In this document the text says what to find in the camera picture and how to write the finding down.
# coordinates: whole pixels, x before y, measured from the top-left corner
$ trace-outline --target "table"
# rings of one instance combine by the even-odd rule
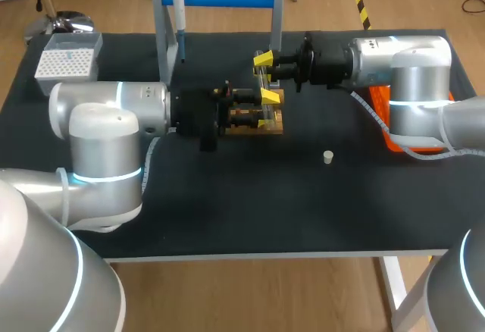
[[[314,33],[353,37],[441,35],[442,30]],[[292,51],[303,33],[284,33]],[[0,167],[70,170],[69,146],[49,126],[48,100],[33,74],[48,37],[35,38],[0,114]],[[188,34],[186,63],[171,92],[229,79],[251,86],[252,55],[266,33]],[[456,53],[450,89],[475,96]],[[99,80],[157,81],[155,37],[105,34]],[[284,134],[234,136],[215,153],[197,139],[158,142],[140,215],[108,234],[76,235],[108,261],[441,255],[481,216],[485,164],[473,157],[416,161],[389,152],[380,128],[344,92],[283,81]],[[360,91],[368,100],[367,91]],[[146,149],[148,140],[142,140]],[[335,154],[330,166],[322,153]],[[391,308],[406,291],[396,257],[381,258]]]

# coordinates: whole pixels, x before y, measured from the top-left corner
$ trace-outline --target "robotic arm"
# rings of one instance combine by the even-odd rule
[[[451,49],[439,36],[388,36],[313,42],[309,34],[294,55],[266,52],[255,58],[272,80],[302,84],[389,86],[390,137],[401,146],[485,149],[485,98],[449,99]]]

